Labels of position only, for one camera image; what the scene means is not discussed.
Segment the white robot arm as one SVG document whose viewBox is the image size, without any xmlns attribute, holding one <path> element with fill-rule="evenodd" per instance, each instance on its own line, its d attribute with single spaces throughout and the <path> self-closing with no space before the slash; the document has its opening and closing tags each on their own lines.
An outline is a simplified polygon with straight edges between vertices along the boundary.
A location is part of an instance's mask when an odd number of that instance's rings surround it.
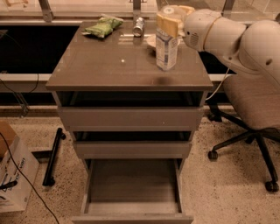
<svg viewBox="0 0 280 224">
<path fill-rule="evenodd" d="M 157 27 L 182 37 L 198 52 L 215 56 L 238 74 L 260 74 L 280 85 L 280 24 L 261 20 L 245 25 L 209 10 L 167 5 L 157 13 Z"/>
</svg>

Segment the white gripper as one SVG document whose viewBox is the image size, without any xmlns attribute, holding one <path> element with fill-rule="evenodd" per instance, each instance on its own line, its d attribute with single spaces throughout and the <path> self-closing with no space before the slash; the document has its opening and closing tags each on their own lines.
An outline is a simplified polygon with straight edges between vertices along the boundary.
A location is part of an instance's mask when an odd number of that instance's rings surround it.
<svg viewBox="0 0 280 224">
<path fill-rule="evenodd" d="M 183 40 L 187 46 L 202 52 L 207 34 L 214 22 L 221 17 L 221 14 L 209 9 L 195 10 L 186 5 L 180 5 L 178 8 L 181 16 L 187 16 L 184 23 L 185 36 Z M 157 27 L 173 38 L 178 36 L 178 23 L 176 18 L 157 14 Z"/>
</svg>

